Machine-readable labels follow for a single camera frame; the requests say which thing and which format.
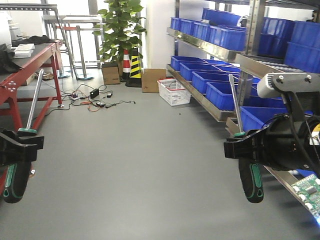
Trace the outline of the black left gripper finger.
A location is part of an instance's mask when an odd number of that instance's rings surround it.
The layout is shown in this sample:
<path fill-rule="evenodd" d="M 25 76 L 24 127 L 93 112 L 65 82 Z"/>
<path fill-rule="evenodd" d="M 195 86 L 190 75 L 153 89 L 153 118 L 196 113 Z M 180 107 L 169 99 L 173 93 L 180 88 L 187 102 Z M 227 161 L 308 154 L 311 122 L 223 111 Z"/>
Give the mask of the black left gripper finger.
<path fill-rule="evenodd" d="M 35 162 L 38 150 L 44 148 L 44 139 L 43 135 L 20 136 L 12 130 L 1 130 L 0 164 Z"/>

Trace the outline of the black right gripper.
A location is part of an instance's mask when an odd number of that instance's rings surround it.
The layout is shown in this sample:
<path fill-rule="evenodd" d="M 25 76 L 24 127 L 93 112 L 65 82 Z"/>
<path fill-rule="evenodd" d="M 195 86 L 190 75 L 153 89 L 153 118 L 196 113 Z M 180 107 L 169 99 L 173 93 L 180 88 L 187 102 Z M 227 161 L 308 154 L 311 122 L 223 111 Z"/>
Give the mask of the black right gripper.
<path fill-rule="evenodd" d="M 223 143 L 229 159 L 259 159 L 259 163 L 276 170 L 320 170 L 320 117 L 304 116 L 294 121 L 289 114 L 278 115 L 268 126 L 236 133 Z"/>

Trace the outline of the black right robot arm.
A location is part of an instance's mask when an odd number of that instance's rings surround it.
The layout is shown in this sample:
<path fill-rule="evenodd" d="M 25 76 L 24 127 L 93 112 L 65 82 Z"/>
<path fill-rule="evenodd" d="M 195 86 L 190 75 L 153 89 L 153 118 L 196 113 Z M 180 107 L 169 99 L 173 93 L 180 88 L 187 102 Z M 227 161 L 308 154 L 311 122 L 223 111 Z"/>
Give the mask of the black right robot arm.
<path fill-rule="evenodd" d="M 247 159 L 279 171 L 306 170 L 320 174 L 320 118 L 307 116 L 293 122 L 287 113 L 278 115 L 268 126 L 228 138 L 224 155 Z"/>

